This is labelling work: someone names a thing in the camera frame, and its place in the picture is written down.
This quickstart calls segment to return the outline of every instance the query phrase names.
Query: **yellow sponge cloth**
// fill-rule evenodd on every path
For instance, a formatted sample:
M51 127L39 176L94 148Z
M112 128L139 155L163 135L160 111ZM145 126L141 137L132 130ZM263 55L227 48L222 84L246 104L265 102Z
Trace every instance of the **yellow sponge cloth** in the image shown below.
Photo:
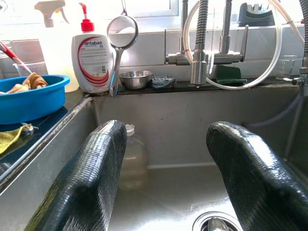
M4 153L5 150L15 143L18 140L22 130L28 126L31 125L24 125L13 131L0 132L0 154Z

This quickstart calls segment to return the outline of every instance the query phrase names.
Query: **blue bowl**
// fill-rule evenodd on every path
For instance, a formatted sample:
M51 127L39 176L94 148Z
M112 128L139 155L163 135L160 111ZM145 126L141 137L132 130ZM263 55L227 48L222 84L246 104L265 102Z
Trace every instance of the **blue bowl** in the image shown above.
M0 124L27 122L47 116L60 109L65 103L64 86L69 83L65 75L42 76L47 87L20 93L0 95ZM0 91L6 92L26 77L0 80Z

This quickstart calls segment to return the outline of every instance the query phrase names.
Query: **water bottle in sink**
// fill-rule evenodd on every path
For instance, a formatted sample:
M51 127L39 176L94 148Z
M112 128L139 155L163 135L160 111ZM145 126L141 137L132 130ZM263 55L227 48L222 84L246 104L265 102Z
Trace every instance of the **water bottle in sink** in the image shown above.
M127 146L122 163L119 188L137 190L145 188L149 181L147 155L144 144L134 137L135 126L126 124Z

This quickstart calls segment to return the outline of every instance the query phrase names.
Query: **scrub sponge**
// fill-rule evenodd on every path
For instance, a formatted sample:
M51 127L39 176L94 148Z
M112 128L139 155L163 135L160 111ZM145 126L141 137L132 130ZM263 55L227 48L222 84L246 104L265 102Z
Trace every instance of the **scrub sponge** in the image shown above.
M218 84L246 83L247 79L242 79L241 70L233 66L216 66L216 82Z

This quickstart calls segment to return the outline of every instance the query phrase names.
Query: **faucet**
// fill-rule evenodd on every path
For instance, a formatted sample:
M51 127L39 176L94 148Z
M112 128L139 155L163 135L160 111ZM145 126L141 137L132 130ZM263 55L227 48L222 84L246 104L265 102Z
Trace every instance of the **faucet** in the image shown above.
M300 76L294 79L284 78L284 81L298 85L300 94L308 96L308 0L299 0L305 23L305 47L302 67L299 69ZM248 26L245 27L244 38L240 53L228 53L230 46L230 18L231 18L232 0L226 0L224 12L224 24L222 35L220 37L219 53L215 54L214 64L231 64L234 62L243 62L246 55ZM191 83L203 85L206 82L207 55L205 53L205 36L207 22L208 0L200 0L199 14L196 32L196 44L193 54Z
M182 18L181 18L181 37L180 37L180 51L176 54L168 54L166 57L166 62L168 64L175 64L175 65L190 65L189 61L185 56L184 51L184 43L183 43L183 31L185 22L187 19L188 14L188 0L182 1Z
M214 54L214 64L232 64L244 62L248 40L248 26L245 26L244 37L240 52L229 51L230 49L230 23L231 23L232 0L226 0L224 11L222 34L219 41L219 53ZM206 67L208 55L205 52L205 37L207 23L208 0L200 0L199 14L196 32L196 43L192 62L191 84L204 85L206 83Z
M308 96L308 0L299 0L299 2L305 23L305 47L302 67L299 68L299 77L293 79L284 78L283 80L292 85L298 85L301 96Z

